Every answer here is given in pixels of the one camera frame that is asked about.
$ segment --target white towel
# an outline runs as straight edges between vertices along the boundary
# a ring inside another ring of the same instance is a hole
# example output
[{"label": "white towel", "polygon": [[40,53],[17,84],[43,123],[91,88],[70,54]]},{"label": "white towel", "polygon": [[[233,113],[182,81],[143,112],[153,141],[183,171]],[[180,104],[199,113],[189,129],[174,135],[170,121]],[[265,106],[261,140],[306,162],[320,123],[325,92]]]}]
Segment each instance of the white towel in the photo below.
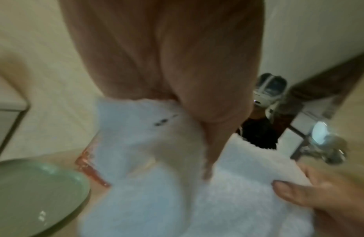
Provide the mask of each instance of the white towel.
[{"label": "white towel", "polygon": [[82,219],[82,237],[312,236],[312,211],[273,193],[273,180],[310,184],[277,151],[233,134],[203,182],[204,134],[178,103],[103,100],[99,114],[94,164],[112,188]]}]

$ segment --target green plate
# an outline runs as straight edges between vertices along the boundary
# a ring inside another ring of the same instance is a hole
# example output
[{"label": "green plate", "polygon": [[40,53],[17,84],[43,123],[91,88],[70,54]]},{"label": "green plate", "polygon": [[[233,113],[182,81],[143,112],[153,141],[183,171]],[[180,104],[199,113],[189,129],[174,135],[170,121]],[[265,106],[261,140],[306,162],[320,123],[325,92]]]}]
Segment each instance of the green plate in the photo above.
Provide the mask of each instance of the green plate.
[{"label": "green plate", "polygon": [[89,180],[73,170],[33,160],[0,162],[0,237],[38,234],[87,198]]}]

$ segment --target beige countertop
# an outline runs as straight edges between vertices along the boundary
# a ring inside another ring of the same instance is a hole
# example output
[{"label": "beige countertop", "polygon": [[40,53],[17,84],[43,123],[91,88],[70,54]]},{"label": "beige countertop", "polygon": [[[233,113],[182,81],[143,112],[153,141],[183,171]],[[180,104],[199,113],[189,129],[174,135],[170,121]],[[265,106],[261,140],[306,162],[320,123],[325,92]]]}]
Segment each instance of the beige countertop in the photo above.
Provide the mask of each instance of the beige countertop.
[{"label": "beige countertop", "polygon": [[[76,158],[79,156],[82,150],[73,150],[67,152],[60,152],[51,155],[45,155],[40,157],[31,157],[31,159],[41,162],[53,163],[58,166],[67,169],[76,169],[74,164]],[[78,237],[77,234],[77,222],[81,215],[89,209],[97,200],[99,200],[108,191],[108,188],[98,184],[94,180],[90,179],[91,191],[87,200],[71,215],[65,218],[54,227],[40,233],[36,237]]]}]

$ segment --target shiny metal object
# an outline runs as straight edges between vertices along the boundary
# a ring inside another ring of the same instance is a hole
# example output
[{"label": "shiny metal object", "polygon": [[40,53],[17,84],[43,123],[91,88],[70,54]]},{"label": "shiny metal object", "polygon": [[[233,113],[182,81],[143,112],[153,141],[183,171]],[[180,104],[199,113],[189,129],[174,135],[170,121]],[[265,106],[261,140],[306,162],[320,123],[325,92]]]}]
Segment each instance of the shiny metal object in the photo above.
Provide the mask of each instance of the shiny metal object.
[{"label": "shiny metal object", "polygon": [[300,148],[302,155],[322,159],[327,164],[341,164],[347,159],[347,142],[331,130],[326,122],[319,121],[308,138],[309,144]]}]

